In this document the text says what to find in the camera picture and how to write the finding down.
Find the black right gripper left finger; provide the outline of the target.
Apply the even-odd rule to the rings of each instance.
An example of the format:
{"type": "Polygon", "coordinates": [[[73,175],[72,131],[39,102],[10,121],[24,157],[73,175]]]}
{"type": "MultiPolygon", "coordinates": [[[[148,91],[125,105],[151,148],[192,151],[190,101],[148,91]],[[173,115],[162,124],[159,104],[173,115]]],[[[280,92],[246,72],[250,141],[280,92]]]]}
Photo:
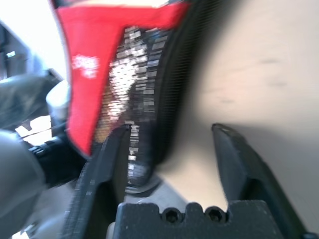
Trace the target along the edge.
{"type": "Polygon", "coordinates": [[[124,200],[131,125],[113,130],[84,165],[62,228],[64,239],[104,239],[124,200]]]}

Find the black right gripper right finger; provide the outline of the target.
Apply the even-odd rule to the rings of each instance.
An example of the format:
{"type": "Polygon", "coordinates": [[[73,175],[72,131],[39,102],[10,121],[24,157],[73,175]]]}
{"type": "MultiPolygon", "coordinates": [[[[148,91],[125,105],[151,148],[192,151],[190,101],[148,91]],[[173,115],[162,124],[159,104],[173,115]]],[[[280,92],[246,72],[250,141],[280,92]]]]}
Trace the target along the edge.
{"type": "Polygon", "coordinates": [[[274,174],[236,130],[211,127],[220,181],[228,201],[262,200],[287,239],[308,239],[306,230],[274,174]]]}

